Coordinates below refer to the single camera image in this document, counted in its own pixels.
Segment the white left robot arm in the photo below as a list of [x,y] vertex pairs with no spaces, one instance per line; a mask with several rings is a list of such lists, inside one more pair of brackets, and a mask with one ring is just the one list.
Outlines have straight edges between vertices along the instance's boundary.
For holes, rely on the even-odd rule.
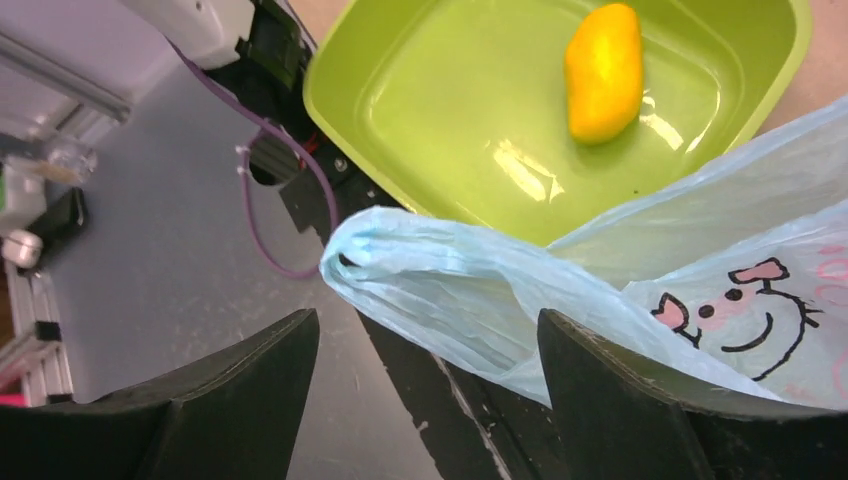
[[[279,124],[271,93],[304,75],[297,23],[273,1],[133,1],[216,96],[320,166]],[[251,337],[95,402],[3,407],[5,479],[282,479],[287,475],[320,336],[298,310]]]

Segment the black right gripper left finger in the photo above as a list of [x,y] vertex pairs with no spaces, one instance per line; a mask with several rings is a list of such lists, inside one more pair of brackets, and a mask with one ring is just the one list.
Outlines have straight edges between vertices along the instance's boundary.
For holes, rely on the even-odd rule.
[[1,410],[5,479],[283,479],[316,363],[302,309],[94,402]]

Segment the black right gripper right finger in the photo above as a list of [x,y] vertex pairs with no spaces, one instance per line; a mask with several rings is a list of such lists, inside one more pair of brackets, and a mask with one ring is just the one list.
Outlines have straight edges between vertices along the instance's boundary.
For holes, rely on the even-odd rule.
[[728,390],[540,312],[540,359],[574,479],[843,479],[847,416]]

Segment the blue printed plastic bag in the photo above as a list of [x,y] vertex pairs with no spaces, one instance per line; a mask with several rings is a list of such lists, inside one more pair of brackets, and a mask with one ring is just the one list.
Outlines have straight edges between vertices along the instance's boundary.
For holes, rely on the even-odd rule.
[[443,360],[548,404],[539,313],[714,385],[847,406],[847,102],[800,117],[540,247],[372,207],[319,271]]

